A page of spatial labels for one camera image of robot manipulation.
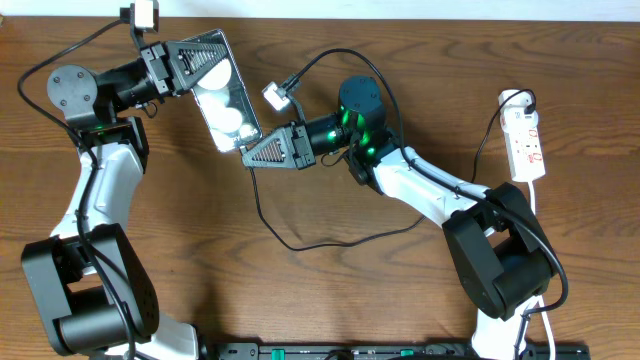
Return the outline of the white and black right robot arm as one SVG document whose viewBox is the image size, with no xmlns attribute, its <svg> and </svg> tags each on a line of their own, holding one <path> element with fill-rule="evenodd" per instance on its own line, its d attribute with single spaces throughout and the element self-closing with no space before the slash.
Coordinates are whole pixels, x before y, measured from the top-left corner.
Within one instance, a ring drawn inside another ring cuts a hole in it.
<svg viewBox="0 0 640 360">
<path fill-rule="evenodd" d="M 381 78 L 353 76 L 337 111 L 280 126 L 242 155 L 257 168 L 302 170 L 341 153 L 354 179 L 417 210 L 442 229 L 461 286 L 478 309 L 472 351 L 520 359 L 531 317 L 553 277 L 566 274 L 531 205 L 510 183 L 488 188 L 422 159 L 387 124 Z"/>
</svg>

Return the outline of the black Samsung Galaxy smartphone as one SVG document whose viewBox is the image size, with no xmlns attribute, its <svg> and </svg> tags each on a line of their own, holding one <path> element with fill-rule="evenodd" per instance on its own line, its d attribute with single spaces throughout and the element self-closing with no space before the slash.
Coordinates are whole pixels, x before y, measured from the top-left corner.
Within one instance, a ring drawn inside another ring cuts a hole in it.
<svg viewBox="0 0 640 360">
<path fill-rule="evenodd" d="M 216 148 L 229 152 L 260 140 L 262 129 L 225 33 L 215 29 L 184 42 L 220 43 L 229 51 L 191 89 Z"/>
</svg>

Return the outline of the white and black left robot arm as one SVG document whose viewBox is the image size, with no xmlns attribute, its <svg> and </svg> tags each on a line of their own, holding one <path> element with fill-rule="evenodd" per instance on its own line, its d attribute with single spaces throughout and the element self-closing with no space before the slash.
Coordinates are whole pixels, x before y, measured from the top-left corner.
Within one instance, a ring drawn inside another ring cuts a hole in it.
<svg viewBox="0 0 640 360">
<path fill-rule="evenodd" d="M 74 143 L 81 173 L 48 238 L 27 244 L 21 265 L 51 348 L 92 359 L 214 359 L 198 329 L 160 311 L 126 228 L 149 145 L 130 114 L 200 85 L 228 60 L 228 45 L 192 38 L 144 46 L 139 57 L 97 73 L 56 65 L 48 96 Z"/>
</svg>

